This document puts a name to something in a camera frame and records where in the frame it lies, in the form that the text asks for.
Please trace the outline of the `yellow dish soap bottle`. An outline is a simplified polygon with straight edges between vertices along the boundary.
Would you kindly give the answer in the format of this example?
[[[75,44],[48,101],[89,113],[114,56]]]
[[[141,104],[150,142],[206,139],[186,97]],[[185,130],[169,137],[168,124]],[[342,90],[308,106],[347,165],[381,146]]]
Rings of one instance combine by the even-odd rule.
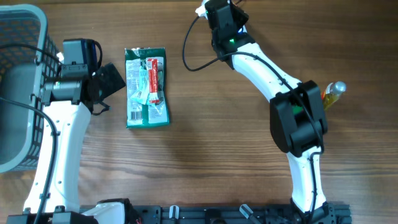
[[[346,83],[342,81],[330,83],[322,93],[323,109],[326,111],[333,103],[339,100],[346,91]]]

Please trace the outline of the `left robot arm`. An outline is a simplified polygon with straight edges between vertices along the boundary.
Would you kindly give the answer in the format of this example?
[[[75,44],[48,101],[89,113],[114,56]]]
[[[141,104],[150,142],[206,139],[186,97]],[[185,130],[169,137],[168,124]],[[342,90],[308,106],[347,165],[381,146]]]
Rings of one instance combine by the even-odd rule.
[[[108,111],[104,99],[126,84],[112,63],[102,64],[97,41],[67,39],[63,49],[57,74],[44,81],[41,109],[1,98],[44,119],[34,184],[23,213],[8,216],[8,223],[97,223],[93,215],[80,213],[77,182],[83,138],[96,114],[94,106]]]

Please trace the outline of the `green sponge pack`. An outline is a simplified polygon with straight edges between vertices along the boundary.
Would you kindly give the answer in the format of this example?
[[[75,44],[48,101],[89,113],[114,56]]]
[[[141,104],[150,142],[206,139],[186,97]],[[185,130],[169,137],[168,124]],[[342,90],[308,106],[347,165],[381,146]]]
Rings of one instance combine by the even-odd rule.
[[[164,93],[164,48],[125,50],[127,128],[154,128],[170,123]]]

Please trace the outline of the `green lid jar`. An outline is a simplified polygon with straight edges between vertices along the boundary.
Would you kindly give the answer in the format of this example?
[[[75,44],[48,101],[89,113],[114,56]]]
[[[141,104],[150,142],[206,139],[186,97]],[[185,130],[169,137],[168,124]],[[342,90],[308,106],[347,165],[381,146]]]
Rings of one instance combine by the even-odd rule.
[[[292,109],[293,109],[293,114],[294,115],[297,115],[297,114],[300,114],[301,112],[303,112],[303,108],[301,106],[298,106],[298,105],[294,105],[292,107]]]

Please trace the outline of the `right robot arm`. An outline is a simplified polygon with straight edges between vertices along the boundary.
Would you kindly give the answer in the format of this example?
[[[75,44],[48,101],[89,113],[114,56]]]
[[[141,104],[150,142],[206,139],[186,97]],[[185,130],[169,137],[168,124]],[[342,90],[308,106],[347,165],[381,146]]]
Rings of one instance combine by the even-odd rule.
[[[326,202],[319,158],[328,129],[318,85],[291,77],[266,56],[245,28],[248,14],[232,1],[203,1],[196,13],[209,23],[218,60],[244,75],[269,102],[271,136],[289,160],[292,202],[302,214],[315,213]]]

